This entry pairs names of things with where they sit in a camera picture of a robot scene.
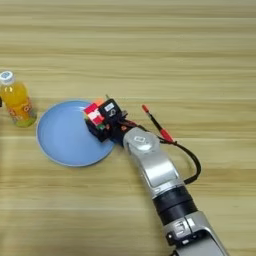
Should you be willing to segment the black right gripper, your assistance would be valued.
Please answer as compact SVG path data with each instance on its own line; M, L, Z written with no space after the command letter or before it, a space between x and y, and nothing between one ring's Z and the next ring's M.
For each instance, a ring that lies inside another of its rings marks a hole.
M109 137L110 139L119 145L123 144L124 136L132 129L136 127L133 121L127 119L128 113L121 111L115 115L112 115L109 119L109 125L101 123L95 125L92 121L87 120L86 125L92 135L94 135L100 142L104 142Z

